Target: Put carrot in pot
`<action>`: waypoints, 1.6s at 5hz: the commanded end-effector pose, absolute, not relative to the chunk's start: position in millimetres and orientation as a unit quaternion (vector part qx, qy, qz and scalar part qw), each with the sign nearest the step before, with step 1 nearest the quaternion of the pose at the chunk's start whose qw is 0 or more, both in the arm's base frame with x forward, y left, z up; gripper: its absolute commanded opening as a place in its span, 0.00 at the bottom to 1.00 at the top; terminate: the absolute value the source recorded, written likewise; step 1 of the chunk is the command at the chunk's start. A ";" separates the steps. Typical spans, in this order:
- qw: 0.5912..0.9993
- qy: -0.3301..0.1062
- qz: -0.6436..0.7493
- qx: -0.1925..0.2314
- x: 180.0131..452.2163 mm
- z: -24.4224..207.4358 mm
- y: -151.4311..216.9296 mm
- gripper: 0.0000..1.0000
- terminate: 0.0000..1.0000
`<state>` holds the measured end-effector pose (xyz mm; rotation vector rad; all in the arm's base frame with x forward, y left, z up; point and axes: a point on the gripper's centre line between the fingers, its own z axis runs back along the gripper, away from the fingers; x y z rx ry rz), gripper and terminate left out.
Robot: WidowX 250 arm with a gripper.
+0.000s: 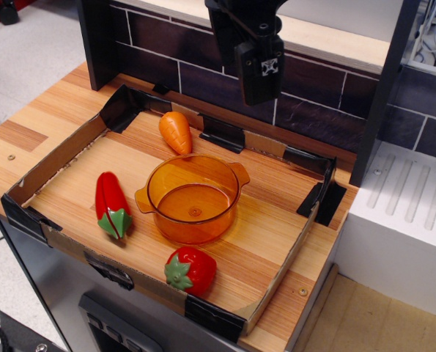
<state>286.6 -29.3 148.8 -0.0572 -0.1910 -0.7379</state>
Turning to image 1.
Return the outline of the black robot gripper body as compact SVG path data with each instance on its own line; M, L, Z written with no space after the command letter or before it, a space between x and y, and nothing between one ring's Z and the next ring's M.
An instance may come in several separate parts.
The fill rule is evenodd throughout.
M262 42L278 35L282 21L277 16L283 1L206 1L213 33L223 64L235 63L237 45L253 40Z

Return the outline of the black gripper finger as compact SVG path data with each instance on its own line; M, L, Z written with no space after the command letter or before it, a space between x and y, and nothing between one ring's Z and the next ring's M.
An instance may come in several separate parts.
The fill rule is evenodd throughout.
M275 100L284 76L284 41L278 36L262 42L247 40L234 49L243 100L255 106Z

